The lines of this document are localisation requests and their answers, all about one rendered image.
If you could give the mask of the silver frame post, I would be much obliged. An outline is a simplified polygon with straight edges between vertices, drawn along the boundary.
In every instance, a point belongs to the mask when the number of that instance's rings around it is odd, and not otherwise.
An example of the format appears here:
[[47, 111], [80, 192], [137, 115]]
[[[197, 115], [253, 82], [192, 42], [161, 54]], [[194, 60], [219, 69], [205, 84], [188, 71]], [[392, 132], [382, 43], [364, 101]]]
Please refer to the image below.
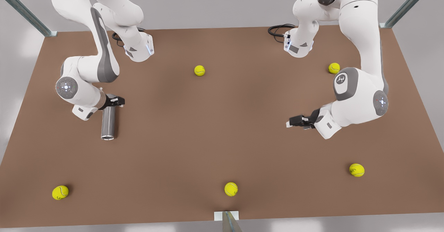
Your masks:
[[393, 28], [395, 24], [397, 24], [407, 12], [409, 12], [413, 6], [417, 4], [420, 0], [406, 0], [392, 16], [389, 17], [387, 21], [384, 23], [379, 23], [380, 28]]
[[214, 212], [214, 221], [222, 221], [222, 232], [242, 232], [238, 220], [239, 211]]
[[15, 9], [29, 24], [38, 30], [44, 37], [56, 37], [57, 31], [51, 31], [32, 11], [30, 11], [20, 0], [5, 0]]

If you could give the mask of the silver tennis ball tube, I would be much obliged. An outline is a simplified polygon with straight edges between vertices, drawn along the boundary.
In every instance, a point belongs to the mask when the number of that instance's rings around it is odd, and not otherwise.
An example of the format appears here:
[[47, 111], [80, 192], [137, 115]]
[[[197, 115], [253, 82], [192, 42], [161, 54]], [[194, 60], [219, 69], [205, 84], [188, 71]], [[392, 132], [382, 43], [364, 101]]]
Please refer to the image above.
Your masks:
[[103, 109], [101, 139], [113, 140], [115, 132], [116, 106], [108, 106]]

